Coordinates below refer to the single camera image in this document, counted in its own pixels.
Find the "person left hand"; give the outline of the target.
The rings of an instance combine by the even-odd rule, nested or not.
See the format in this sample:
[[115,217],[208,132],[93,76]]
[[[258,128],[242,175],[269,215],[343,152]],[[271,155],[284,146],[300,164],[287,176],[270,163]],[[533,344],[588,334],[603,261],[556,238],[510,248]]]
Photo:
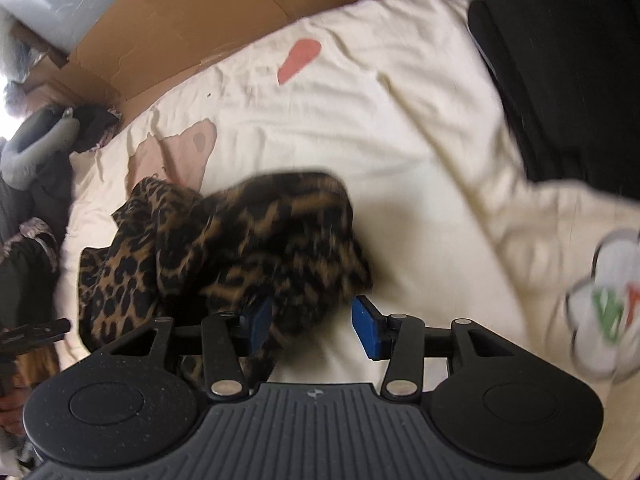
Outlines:
[[0,399],[0,427],[9,434],[24,437],[23,408],[30,390],[26,387],[14,387]]

